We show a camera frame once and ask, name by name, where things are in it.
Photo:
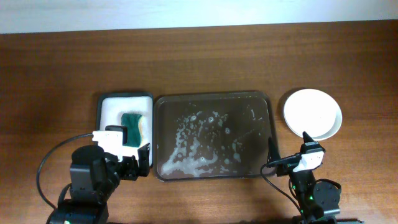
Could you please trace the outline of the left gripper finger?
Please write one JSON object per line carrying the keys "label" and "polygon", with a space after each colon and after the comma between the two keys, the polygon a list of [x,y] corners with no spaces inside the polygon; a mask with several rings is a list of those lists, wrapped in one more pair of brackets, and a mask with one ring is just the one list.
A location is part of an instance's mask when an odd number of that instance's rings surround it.
{"label": "left gripper finger", "polygon": [[123,146],[127,143],[127,127],[109,125],[105,127],[106,142],[111,146]]}
{"label": "left gripper finger", "polygon": [[137,150],[138,153],[138,165],[139,165],[139,175],[141,177],[147,177],[150,171],[149,164],[149,154],[150,154],[150,144],[147,143]]}

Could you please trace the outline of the cream plate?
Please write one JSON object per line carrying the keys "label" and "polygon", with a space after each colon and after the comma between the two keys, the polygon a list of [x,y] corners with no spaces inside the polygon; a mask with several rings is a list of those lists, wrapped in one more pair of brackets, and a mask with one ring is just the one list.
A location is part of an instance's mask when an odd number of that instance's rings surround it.
{"label": "cream plate", "polygon": [[334,136],[343,122],[336,100],[324,91],[310,88],[290,94],[283,104],[282,115],[293,133],[302,137],[306,132],[316,141]]}

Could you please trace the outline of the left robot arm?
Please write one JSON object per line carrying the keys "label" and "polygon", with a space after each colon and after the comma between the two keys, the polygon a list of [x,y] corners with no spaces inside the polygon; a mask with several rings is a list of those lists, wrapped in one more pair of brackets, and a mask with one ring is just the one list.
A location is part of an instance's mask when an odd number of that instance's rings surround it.
{"label": "left robot arm", "polygon": [[[40,171],[45,161],[60,146],[71,141],[91,137],[93,145],[82,146],[72,153],[71,182],[61,191],[56,205],[40,188]],[[109,217],[107,201],[120,181],[135,181],[150,171],[150,143],[127,156],[127,143],[133,139],[127,127],[110,125],[104,131],[93,131],[67,139],[51,149],[43,158],[36,174],[40,196],[53,212],[47,223],[106,223]]]}

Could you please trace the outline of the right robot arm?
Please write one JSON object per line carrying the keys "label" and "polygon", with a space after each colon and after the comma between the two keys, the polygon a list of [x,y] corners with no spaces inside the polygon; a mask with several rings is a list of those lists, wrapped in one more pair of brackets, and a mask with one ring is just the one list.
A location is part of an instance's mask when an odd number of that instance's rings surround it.
{"label": "right robot arm", "polygon": [[341,185],[330,179],[316,179],[313,171],[322,164],[325,149],[303,133],[303,144],[294,155],[282,158],[272,138],[268,139],[267,162],[263,167],[274,168],[278,177],[289,176],[290,195],[272,185],[285,195],[299,211],[293,223],[336,223],[340,213]]}

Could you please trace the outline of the green yellow sponge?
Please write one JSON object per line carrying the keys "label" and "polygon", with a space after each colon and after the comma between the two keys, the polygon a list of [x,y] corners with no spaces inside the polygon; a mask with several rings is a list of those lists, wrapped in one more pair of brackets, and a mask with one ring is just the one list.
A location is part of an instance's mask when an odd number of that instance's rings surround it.
{"label": "green yellow sponge", "polygon": [[127,143],[125,146],[139,147],[141,145],[141,121],[141,114],[124,113],[121,116],[121,125],[127,127]]}

